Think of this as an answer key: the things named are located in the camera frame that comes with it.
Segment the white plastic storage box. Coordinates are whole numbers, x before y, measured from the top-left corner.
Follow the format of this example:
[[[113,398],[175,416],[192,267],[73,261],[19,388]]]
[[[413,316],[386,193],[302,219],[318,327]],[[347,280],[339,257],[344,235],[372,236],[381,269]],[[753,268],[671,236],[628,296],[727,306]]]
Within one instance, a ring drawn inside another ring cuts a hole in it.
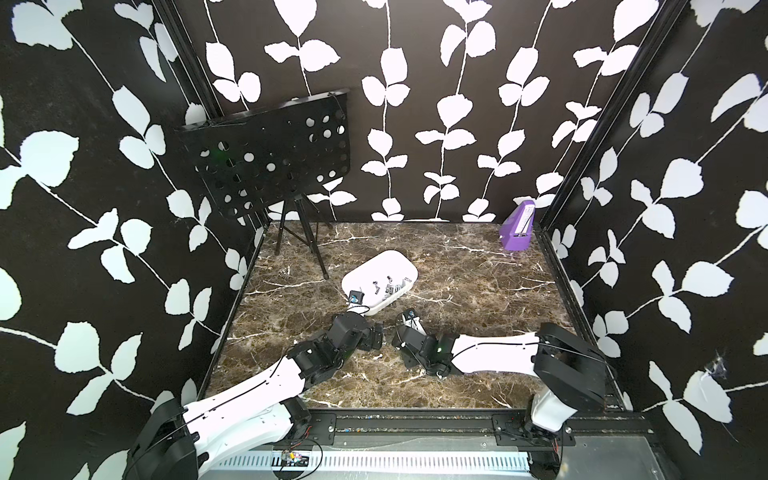
[[[392,284],[388,284],[388,275],[394,280]],[[416,266],[404,254],[397,250],[384,251],[343,277],[341,287],[346,296],[347,309],[363,316],[375,315],[408,293],[418,276]],[[391,288],[401,285],[404,277],[410,278],[412,283],[392,295]],[[379,294],[374,293],[373,281],[378,281],[381,286]],[[385,292],[391,296],[382,300]]]

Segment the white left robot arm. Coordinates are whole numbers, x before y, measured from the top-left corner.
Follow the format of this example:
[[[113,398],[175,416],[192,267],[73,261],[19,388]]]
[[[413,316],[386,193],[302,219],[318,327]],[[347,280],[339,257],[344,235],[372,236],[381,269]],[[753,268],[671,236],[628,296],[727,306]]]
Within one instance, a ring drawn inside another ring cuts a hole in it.
[[[328,330],[291,346],[270,367],[222,393],[186,405],[158,404],[127,454],[126,479],[199,479],[219,462],[263,444],[303,437],[311,415],[300,396],[332,378],[357,350],[378,350],[362,293]]]

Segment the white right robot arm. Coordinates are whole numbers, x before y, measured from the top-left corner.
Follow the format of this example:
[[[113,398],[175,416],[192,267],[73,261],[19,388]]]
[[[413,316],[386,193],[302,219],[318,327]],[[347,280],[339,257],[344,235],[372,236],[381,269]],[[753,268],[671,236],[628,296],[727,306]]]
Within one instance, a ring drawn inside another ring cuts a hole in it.
[[[412,309],[402,314],[392,345],[404,359],[439,378],[476,373],[510,373],[539,379],[526,427],[556,433],[576,413],[607,406],[609,365],[603,354],[554,323],[506,337],[426,333]]]

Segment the purple box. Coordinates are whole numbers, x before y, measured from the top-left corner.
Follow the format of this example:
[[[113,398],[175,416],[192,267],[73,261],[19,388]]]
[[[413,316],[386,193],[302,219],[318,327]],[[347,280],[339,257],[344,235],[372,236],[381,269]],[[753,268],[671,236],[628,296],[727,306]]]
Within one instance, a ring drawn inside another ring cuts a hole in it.
[[[524,200],[507,217],[500,229],[500,243],[507,251],[524,251],[530,246],[536,212],[533,200]]]

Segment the black tripod music stand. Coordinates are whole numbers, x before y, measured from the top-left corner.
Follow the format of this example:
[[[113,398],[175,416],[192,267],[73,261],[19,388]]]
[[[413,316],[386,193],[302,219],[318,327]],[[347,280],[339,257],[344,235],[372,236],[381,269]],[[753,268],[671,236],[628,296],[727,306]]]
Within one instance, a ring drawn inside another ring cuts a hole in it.
[[[225,217],[294,208],[298,240],[320,253],[306,205],[315,189],[350,171],[346,89],[333,90],[191,125],[176,133]]]

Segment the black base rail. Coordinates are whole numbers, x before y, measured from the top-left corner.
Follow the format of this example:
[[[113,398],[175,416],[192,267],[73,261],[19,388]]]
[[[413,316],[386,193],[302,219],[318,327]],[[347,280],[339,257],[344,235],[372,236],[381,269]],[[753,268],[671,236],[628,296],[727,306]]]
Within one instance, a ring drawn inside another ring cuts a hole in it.
[[[484,436],[493,446],[542,450],[573,446],[578,437],[651,438],[654,431],[643,415],[619,411],[575,414],[550,432],[535,426],[524,409],[310,409],[288,438],[308,437],[326,446],[340,444],[343,435]]]

